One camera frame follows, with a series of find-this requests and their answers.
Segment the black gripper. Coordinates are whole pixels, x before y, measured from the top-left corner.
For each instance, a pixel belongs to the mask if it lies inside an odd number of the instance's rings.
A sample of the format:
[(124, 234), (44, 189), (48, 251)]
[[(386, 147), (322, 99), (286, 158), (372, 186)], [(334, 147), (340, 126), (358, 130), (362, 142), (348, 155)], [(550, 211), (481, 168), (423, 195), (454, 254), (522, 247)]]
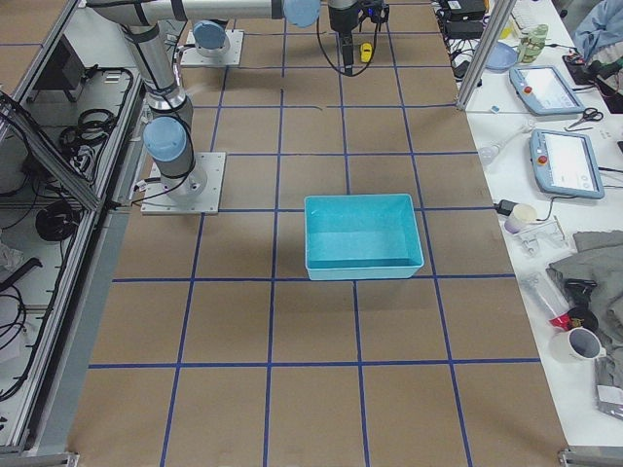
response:
[(339, 34), (340, 51), (345, 68), (353, 67), (353, 39), (351, 32), (361, 29), (366, 20), (383, 24), (389, 19), (389, 6), (381, 0), (336, 0), (335, 31)]

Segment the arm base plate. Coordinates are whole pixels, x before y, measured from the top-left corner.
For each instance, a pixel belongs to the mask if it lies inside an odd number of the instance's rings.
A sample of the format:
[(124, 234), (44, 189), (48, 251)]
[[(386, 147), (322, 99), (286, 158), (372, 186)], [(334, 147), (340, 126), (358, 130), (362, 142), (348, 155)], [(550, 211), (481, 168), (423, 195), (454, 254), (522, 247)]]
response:
[(146, 201), (140, 210), (145, 215), (194, 215), (217, 214), (219, 211), (222, 183), (225, 172), (224, 152), (196, 152), (195, 168), (183, 184), (168, 194), (161, 195), (175, 183), (165, 179), (149, 184)]
[(193, 31), (188, 33), (185, 47), (181, 52), (182, 67), (223, 68), (239, 66), (244, 31), (226, 29), (225, 37), (216, 41), (196, 41)]

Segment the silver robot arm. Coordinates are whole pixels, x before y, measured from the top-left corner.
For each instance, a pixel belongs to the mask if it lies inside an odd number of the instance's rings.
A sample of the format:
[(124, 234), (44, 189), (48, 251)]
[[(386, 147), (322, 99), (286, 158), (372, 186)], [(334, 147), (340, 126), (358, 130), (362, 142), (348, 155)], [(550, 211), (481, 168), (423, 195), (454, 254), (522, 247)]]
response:
[(389, 19), (384, 1), (261, 1), (261, 0), (187, 0), (187, 1), (89, 1), (87, 6), (102, 17), (123, 25), (147, 27), (160, 20), (270, 18), (307, 28), (319, 24), (322, 5), (328, 8), (330, 28), (338, 34), (344, 76), (354, 76), (355, 46), (352, 31), (369, 19), (375, 24), (374, 37)]
[(122, 25), (121, 31), (147, 90), (152, 121), (143, 133), (144, 145), (160, 171), (163, 193), (175, 204), (190, 204), (207, 183), (198, 166), (191, 138), (193, 106), (179, 85), (165, 50), (160, 28)]

